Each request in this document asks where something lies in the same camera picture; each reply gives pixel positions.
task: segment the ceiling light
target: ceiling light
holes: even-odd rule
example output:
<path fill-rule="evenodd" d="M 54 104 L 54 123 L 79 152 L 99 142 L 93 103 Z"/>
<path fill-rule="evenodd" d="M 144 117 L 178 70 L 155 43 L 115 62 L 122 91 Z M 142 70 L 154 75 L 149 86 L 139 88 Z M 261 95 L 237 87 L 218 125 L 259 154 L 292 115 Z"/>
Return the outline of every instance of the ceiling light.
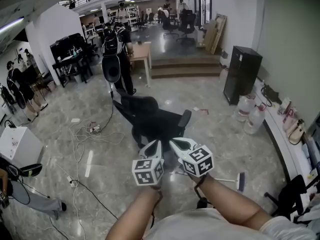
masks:
<path fill-rule="evenodd" d="M 0 33 L 2 33 L 3 31 L 6 31 L 7 29 L 13 27 L 14 25 L 18 24 L 19 22 L 23 21 L 23 17 L 22 18 L 18 18 L 15 21 L 9 23 L 8 25 L 3 26 L 2 28 L 0 28 Z"/>

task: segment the doorway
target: doorway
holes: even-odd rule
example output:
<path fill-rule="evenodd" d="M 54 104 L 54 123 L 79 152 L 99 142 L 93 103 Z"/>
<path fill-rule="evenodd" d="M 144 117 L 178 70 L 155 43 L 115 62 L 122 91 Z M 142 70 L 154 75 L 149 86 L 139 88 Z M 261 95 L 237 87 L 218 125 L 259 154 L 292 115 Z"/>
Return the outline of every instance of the doorway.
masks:
<path fill-rule="evenodd" d="M 194 0 L 198 20 L 196 25 L 202 26 L 212 18 L 212 0 Z"/>

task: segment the shelving unit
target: shelving unit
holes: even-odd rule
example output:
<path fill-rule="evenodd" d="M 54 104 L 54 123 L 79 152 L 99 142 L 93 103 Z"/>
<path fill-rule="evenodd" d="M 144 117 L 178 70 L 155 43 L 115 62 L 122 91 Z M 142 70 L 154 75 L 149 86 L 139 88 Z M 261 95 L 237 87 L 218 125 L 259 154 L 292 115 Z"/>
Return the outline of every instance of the shelving unit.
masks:
<path fill-rule="evenodd" d="M 126 7 L 126 9 L 129 14 L 128 21 L 129 21 L 130 26 L 132 27 L 133 24 L 137 22 L 137 19 L 139 17 L 139 7 L 137 5 L 134 5 L 134 6 Z M 109 12 L 109 19 L 115 18 L 117 15 L 117 11 L 118 11 L 118 9 L 111 10 Z"/>

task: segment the gray shirt sleeve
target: gray shirt sleeve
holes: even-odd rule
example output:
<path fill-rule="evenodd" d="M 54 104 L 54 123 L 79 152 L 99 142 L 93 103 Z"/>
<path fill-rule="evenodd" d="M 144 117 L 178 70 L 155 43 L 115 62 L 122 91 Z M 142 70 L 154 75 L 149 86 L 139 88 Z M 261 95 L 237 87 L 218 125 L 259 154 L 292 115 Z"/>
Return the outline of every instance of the gray shirt sleeve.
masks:
<path fill-rule="evenodd" d="M 262 234 L 276 240 L 315 240 L 316 234 L 303 224 L 294 224 L 286 217 L 270 219 L 259 230 Z"/>

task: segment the gray pants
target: gray pants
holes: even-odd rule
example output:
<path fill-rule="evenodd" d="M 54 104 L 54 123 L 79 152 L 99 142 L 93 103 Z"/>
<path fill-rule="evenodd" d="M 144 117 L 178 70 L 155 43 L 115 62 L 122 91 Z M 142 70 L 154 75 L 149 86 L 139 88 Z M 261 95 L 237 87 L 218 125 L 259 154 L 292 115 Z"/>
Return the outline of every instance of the gray pants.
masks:
<path fill-rule="evenodd" d="M 17 181 L 11 181 L 13 194 L 12 197 L 26 206 L 35 209 L 39 212 L 48 214 L 50 217 L 59 218 L 59 212 L 62 211 L 61 200 L 51 199 L 42 195 L 32 193 L 28 187 L 24 186 Z"/>

